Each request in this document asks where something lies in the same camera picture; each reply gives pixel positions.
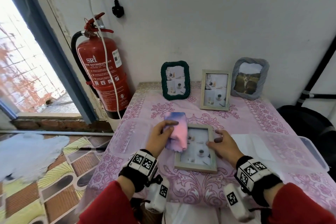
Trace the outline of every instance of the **white cable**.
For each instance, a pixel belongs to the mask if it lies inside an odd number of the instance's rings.
[[[90,10],[91,10],[91,13],[92,13],[93,20],[94,20],[94,22],[96,23],[96,25],[98,25],[97,20],[96,20],[96,18],[95,18],[95,14],[93,13],[93,10],[92,10],[91,0],[89,0],[89,6],[90,6]],[[115,85],[115,83],[114,83],[113,77],[112,77],[111,72],[110,72],[110,69],[109,69],[108,60],[107,60],[107,50],[106,50],[105,41],[104,41],[104,38],[103,38],[103,35],[102,35],[102,32],[101,32],[99,26],[97,26],[97,28],[98,28],[98,31],[99,31],[98,36],[99,36],[99,37],[101,38],[101,40],[103,41],[103,46],[104,46],[104,51],[105,51],[106,69],[107,69],[107,73],[108,73],[108,75],[110,76],[110,78],[111,78],[111,80],[112,80],[112,84],[113,84],[114,92],[115,92],[115,97],[116,97],[116,101],[117,101],[117,112],[118,112],[119,119],[121,119],[121,116],[120,116],[120,113],[119,113],[119,102],[118,102],[117,88],[116,88],[116,85]]]

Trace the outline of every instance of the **person's right hand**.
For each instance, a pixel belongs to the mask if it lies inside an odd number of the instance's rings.
[[[232,167],[236,168],[237,161],[244,156],[239,150],[236,142],[226,130],[215,130],[223,137],[216,138],[214,142],[207,142],[207,146],[213,149],[218,156],[228,161]]]

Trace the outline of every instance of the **white fluffy rug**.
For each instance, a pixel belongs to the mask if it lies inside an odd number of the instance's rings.
[[[30,133],[17,134],[1,141],[0,182],[8,175],[22,177],[26,182],[42,178],[68,143],[67,136],[44,140],[43,135]]]

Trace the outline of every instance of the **hand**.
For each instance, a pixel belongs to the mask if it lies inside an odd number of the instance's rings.
[[[166,146],[168,137],[174,131],[174,127],[169,127],[165,132],[163,128],[165,126],[177,125],[179,122],[174,120],[164,120],[157,124],[148,139],[145,149],[153,154],[154,158],[158,158],[163,148]]]
[[[236,142],[227,131],[217,129],[215,132],[223,135],[223,137],[216,138],[214,142],[207,142],[207,146],[213,149],[217,156],[224,158],[232,167],[236,168],[237,161],[244,154],[239,150]]]

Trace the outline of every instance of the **black pipe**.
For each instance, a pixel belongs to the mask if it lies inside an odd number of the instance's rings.
[[[83,67],[82,62],[80,61],[78,54],[77,54],[77,48],[76,48],[76,42],[79,37],[81,37],[83,34],[81,31],[76,32],[73,37],[71,38],[71,52],[72,55],[77,63],[77,66],[79,67],[79,70],[81,70],[82,75],[84,76],[85,80],[87,82],[91,81],[90,77],[87,75],[85,68]],[[98,92],[90,85],[91,90],[96,95],[97,98],[99,98]]]
[[[320,98],[320,99],[336,99],[336,94],[313,94],[313,98]]]
[[[327,49],[325,55],[323,56],[321,62],[319,63],[317,69],[315,70],[315,73],[310,78],[307,86],[304,89],[304,93],[301,94],[300,98],[296,102],[296,106],[302,106],[303,102],[309,98],[309,93],[312,90],[313,86],[321,76],[323,70],[328,65],[331,57],[334,55],[334,52],[336,51],[336,36],[334,37],[333,41],[331,42],[329,48]]]

